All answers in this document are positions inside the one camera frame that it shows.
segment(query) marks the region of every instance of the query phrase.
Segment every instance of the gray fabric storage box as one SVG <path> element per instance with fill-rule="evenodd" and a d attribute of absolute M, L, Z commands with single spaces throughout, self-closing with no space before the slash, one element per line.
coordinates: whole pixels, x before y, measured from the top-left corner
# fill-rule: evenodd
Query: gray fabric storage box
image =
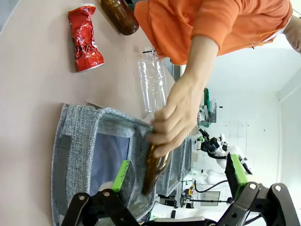
<path fill-rule="evenodd" d="M 184 172 L 186 140 L 178 150 L 173 152 L 174 157 L 168 167 L 169 170 L 160 176 L 152 193 L 149 196 L 141 194 L 148 149 L 144 137 L 151 130 L 149 124 L 111 108 L 95 109 L 93 106 L 64 105 L 57 126 L 52 159 L 53 225 L 61 225 L 71 199 L 76 193 L 90 194 L 90 189 L 93 187 L 91 177 L 93 178 L 94 151 L 99 145 L 96 140 L 99 134 L 129 138 L 127 149 L 127 159 L 131 161 L 129 181 L 134 181 L 134 185 L 125 185 L 128 189 L 124 195 L 127 195 L 129 200 L 128 209 L 137 220 L 152 208 L 157 193 L 156 187 L 162 191 L 169 191 L 171 187 L 176 186 L 179 183 L 178 176 L 172 177 L 171 169 L 180 168 Z M 113 223 L 106 218 L 101 220 L 101 225 L 109 226 Z"/>
<path fill-rule="evenodd" d="M 192 140 L 187 137 L 180 147 L 172 152 L 172 159 L 159 176 L 156 193 L 169 196 L 191 170 Z"/>

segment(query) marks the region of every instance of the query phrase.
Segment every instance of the white wall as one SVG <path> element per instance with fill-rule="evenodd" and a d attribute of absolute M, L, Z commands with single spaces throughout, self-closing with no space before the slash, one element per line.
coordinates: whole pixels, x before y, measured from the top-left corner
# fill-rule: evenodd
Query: white wall
<path fill-rule="evenodd" d="M 279 91 L 301 66 L 292 49 L 242 49 L 217 57 L 209 87 L 219 91 Z"/>
<path fill-rule="evenodd" d="M 209 87 L 209 95 L 211 99 L 215 98 L 218 106 L 223 106 L 217 109 L 217 123 L 212 123 L 206 129 L 210 136 L 217 137 L 220 133 L 224 133 L 229 145 L 236 144 L 241 147 L 259 182 L 265 186 L 276 183 L 279 152 L 276 92 L 224 92 Z M 193 163 L 193 168 L 224 172 L 214 159 L 202 151 L 199 151 L 198 161 Z M 205 190 L 208 187 L 199 185 L 198 189 Z M 227 184 L 217 188 L 221 191 L 220 200 L 231 196 Z M 227 207 L 221 203 L 218 208 L 205 209 L 223 213 Z M 252 225 L 265 224 L 261 220 Z"/>
<path fill-rule="evenodd" d="M 301 208 L 301 70 L 279 92 L 282 126 L 281 182 Z"/>
<path fill-rule="evenodd" d="M 301 16 L 301 1 L 300 0 L 290 0 L 292 3 L 292 7 L 293 9 L 295 9 L 296 11 L 298 11 L 299 13 L 297 13 L 296 11 L 293 12 L 294 15 L 296 16 Z"/>

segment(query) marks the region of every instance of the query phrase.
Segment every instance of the clear plastic bottle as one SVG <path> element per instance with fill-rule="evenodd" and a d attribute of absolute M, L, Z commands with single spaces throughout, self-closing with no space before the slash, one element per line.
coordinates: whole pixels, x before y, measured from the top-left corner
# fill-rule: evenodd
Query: clear plastic bottle
<path fill-rule="evenodd" d="M 143 52 L 143 58 L 138 65 L 145 111 L 146 114 L 154 113 L 166 104 L 167 86 L 164 63 L 154 48 L 150 47 Z"/>

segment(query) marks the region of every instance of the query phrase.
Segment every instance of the brown glass bottle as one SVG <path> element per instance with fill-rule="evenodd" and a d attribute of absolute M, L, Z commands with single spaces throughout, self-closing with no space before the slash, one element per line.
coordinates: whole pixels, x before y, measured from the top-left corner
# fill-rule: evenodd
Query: brown glass bottle
<path fill-rule="evenodd" d="M 171 153 L 168 153 L 167 155 L 159 159 L 155 158 L 153 154 L 157 147 L 157 145 L 150 144 L 148 148 L 146 173 L 142 188 L 142 193 L 144 195 L 149 195 L 151 193 L 156 184 L 156 181 L 159 178 L 160 173 L 162 173 L 166 169 L 171 159 Z"/>
<path fill-rule="evenodd" d="M 99 0 L 101 6 L 117 30 L 123 35 L 135 33 L 139 24 L 125 0 Z"/>

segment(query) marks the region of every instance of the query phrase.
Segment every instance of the hand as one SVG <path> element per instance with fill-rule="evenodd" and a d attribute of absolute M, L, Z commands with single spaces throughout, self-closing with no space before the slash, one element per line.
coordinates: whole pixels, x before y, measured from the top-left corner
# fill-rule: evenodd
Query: hand
<path fill-rule="evenodd" d="M 166 106 L 155 113 L 155 119 L 151 123 L 154 133 L 147 140 L 160 145 L 154 153 L 157 158 L 179 147 L 196 126 L 205 85 L 194 78 L 189 73 L 184 73 L 172 87 Z"/>

